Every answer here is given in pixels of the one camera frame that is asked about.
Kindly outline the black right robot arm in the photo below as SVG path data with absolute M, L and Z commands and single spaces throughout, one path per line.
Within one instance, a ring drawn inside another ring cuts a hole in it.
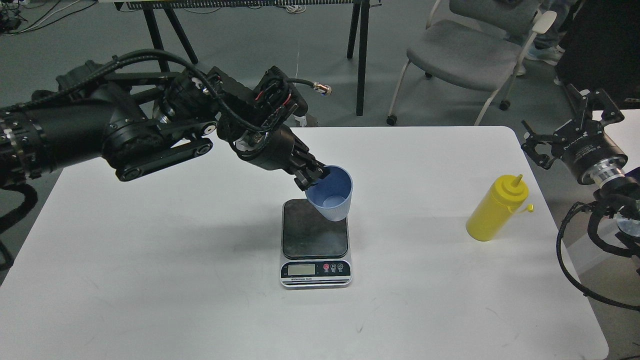
M 598 187 L 594 201 L 574 203 L 562 219 L 555 244 L 558 264 L 584 296 L 638 312 L 638 305 L 612 300 L 582 285 L 563 261 L 560 247 L 566 227 L 580 212 L 590 213 L 586 233 L 595 246 L 635 261 L 640 255 L 639 170 L 624 171 L 628 157 L 605 132 L 606 126 L 621 123 L 625 117 L 605 89 L 578 90 L 569 84 L 566 93 L 573 103 L 574 117 L 553 133 L 537 133 L 522 122 L 526 133 L 521 149 L 538 167 L 547 170 L 560 160 L 579 184 Z

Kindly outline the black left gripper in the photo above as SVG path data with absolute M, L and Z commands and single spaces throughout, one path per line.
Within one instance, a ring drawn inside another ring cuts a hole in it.
M 286 125 L 268 132 L 256 145 L 247 145 L 243 140 L 229 141 L 229 145 L 245 162 L 264 170 L 284 170 L 294 175 L 295 184 L 303 192 L 330 174 L 330 169 L 319 162 Z

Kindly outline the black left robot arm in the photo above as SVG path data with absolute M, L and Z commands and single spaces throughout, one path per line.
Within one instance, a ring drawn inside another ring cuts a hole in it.
M 35 91 L 1 109 L 1 189 L 23 194 L 1 216 L 2 232 L 37 204 L 30 179 L 101 157 L 130 182 L 206 154 L 213 132 L 242 161 L 293 175 L 302 191 L 330 174 L 285 121 L 308 111 L 296 84 L 324 95 L 331 89 L 276 66 L 248 88 L 217 67 L 203 72 L 144 48 L 106 64 L 89 60 L 56 80 L 57 91 Z

